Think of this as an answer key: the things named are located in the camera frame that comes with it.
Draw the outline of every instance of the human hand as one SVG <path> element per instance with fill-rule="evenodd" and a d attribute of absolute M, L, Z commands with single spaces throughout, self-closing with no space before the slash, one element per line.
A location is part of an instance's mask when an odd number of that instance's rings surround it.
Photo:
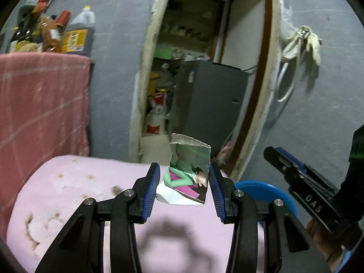
<path fill-rule="evenodd" d="M 306 231 L 325 257 L 331 272 L 334 272 L 343 258 L 344 250 L 341 247 L 341 242 L 334 239 L 330 232 L 314 219 L 307 224 Z"/>

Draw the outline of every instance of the yellow label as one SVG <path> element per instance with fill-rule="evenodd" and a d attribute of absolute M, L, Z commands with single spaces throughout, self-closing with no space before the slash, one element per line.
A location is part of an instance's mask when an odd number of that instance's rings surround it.
<path fill-rule="evenodd" d="M 83 51 L 88 30 L 75 30 L 64 34 L 62 52 Z"/>
<path fill-rule="evenodd" d="M 36 28 L 32 34 L 33 36 L 39 36 L 40 35 L 40 28 Z"/>
<path fill-rule="evenodd" d="M 24 40 L 24 41 L 20 41 L 20 42 L 18 42 L 17 44 L 16 44 L 16 48 L 15 48 L 15 50 L 16 51 L 19 51 L 24 45 L 27 45 L 27 44 L 29 44 L 30 43 L 30 41 L 28 41 L 28 40 Z"/>

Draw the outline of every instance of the brown bottle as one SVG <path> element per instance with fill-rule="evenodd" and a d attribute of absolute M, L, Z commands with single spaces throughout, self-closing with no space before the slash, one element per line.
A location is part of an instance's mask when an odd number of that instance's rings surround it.
<path fill-rule="evenodd" d="M 14 35 L 10 39 L 10 46 L 9 46 L 9 53 L 16 52 L 16 45 L 19 42 L 19 39 L 21 38 L 22 32 L 24 29 L 24 18 L 19 23 L 18 27 L 16 27 L 14 30 Z"/>
<path fill-rule="evenodd" d="M 32 42 L 32 32 L 30 29 L 25 28 L 24 32 L 22 32 L 21 37 L 19 38 L 18 43 L 16 44 L 16 51 L 19 51 L 24 45 Z"/>

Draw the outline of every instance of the crumpled paper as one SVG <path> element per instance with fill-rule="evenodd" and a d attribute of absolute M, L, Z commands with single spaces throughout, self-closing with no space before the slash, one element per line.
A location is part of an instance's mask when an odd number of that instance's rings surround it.
<path fill-rule="evenodd" d="M 172 134 L 170 166 L 157 187 L 157 200 L 169 204 L 204 204 L 211 147 L 197 139 Z"/>

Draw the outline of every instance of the gray refrigerator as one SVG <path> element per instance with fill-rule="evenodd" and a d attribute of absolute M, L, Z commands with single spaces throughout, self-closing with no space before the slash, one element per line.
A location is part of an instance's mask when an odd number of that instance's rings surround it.
<path fill-rule="evenodd" d="M 183 134 L 219 153 L 236 126 L 248 74 L 210 61 L 186 61 L 175 76 L 168 133 Z"/>

